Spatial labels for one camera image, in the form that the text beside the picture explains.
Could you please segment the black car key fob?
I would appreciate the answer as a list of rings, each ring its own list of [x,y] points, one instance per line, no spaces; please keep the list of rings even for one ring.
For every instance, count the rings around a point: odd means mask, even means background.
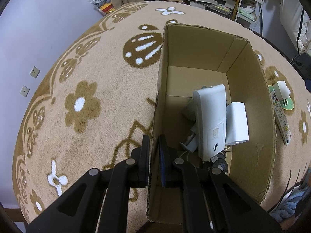
[[[217,155],[211,157],[210,160],[211,160],[213,168],[218,168],[227,174],[229,170],[229,166],[228,166],[228,163],[226,162],[226,156],[227,156],[226,152],[221,151]]]

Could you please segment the white 120W charger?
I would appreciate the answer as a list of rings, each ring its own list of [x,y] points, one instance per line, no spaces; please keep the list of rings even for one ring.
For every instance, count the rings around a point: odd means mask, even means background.
[[[249,140],[245,105],[231,102],[227,106],[226,146],[233,146]]]

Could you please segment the white rectangular power adapter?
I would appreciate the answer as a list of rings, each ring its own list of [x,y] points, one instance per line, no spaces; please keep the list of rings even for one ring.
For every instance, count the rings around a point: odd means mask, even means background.
[[[208,161],[225,148],[227,105],[226,89],[220,84],[193,92],[198,129],[198,155]]]

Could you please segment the brown cardboard box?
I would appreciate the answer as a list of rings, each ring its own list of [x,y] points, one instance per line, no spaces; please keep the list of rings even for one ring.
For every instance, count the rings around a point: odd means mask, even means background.
[[[195,90],[222,84],[227,102],[246,107],[249,140],[232,148],[230,178],[264,202],[276,152],[276,124],[263,67],[251,43],[202,26],[167,24],[163,32],[153,137],[177,148],[190,129],[182,110]]]

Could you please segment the grey blue device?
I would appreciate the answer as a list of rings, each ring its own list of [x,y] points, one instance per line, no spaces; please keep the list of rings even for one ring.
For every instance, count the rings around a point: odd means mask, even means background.
[[[197,149],[197,124],[194,124],[188,131],[186,137],[179,144],[182,148],[190,153],[194,153]]]

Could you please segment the green earbuds case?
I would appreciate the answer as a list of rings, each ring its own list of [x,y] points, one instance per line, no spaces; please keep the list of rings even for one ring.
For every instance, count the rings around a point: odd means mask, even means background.
[[[196,104],[193,99],[191,99],[188,104],[183,108],[182,115],[192,122],[196,121]]]

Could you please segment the white remote control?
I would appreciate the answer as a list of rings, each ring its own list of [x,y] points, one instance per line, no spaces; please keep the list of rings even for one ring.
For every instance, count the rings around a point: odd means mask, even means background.
[[[273,103],[276,123],[279,127],[284,144],[288,146],[292,139],[292,133],[290,131],[287,117],[285,116],[284,110],[281,106],[281,101],[278,99],[273,86],[269,85],[268,88],[269,88],[272,103]]]

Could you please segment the green cartoon coaster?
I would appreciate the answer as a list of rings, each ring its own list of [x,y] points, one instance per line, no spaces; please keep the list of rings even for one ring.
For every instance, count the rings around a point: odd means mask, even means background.
[[[268,88],[269,88],[270,92],[274,91],[273,86],[269,85]],[[281,101],[279,100],[279,102],[280,102],[280,104],[284,110],[293,110],[294,109],[294,102],[291,98],[284,99]]]

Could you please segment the white cube charger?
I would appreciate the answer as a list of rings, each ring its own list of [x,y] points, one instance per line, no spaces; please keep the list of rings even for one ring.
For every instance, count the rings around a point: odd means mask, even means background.
[[[275,84],[273,84],[273,89],[280,101],[290,98],[291,92],[285,81],[277,81]]]

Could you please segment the plastic bag of items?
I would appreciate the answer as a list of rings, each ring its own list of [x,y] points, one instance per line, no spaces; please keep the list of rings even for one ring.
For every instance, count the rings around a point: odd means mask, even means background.
[[[111,0],[89,0],[89,3],[103,15],[110,14],[115,10]]]

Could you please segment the white metal rack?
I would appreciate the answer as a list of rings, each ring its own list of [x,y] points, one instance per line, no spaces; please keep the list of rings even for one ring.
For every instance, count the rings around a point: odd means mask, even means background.
[[[235,22],[254,32],[262,18],[265,0],[239,0]]]

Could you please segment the white bedding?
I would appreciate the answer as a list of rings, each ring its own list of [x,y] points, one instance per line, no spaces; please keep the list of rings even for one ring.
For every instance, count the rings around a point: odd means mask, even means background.
[[[299,0],[281,0],[280,21],[299,55],[310,56],[310,17]]]

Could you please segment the wall socket lower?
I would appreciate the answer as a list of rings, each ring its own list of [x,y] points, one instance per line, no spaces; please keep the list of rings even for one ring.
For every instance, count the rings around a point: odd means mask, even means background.
[[[30,89],[26,86],[22,86],[21,90],[20,90],[20,94],[24,97],[27,97],[28,93],[29,93]]]

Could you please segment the wall socket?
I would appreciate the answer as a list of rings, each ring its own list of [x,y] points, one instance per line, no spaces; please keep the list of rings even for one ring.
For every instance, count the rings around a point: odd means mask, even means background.
[[[34,66],[34,67],[32,68],[32,70],[31,70],[31,72],[30,72],[30,75],[31,75],[33,78],[37,78],[38,75],[39,75],[39,73],[40,73],[40,70],[39,70],[36,66]]]
[[[21,90],[20,90],[20,94],[24,97],[27,97],[28,93],[29,93],[30,89],[26,86],[22,86]]]

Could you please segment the wall socket upper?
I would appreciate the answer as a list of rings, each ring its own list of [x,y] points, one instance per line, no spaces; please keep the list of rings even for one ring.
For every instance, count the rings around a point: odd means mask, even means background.
[[[37,78],[38,75],[39,75],[39,73],[40,73],[40,70],[39,70],[36,66],[34,66],[34,67],[32,68],[32,70],[31,70],[31,72],[30,72],[30,75],[31,75],[33,78]]]

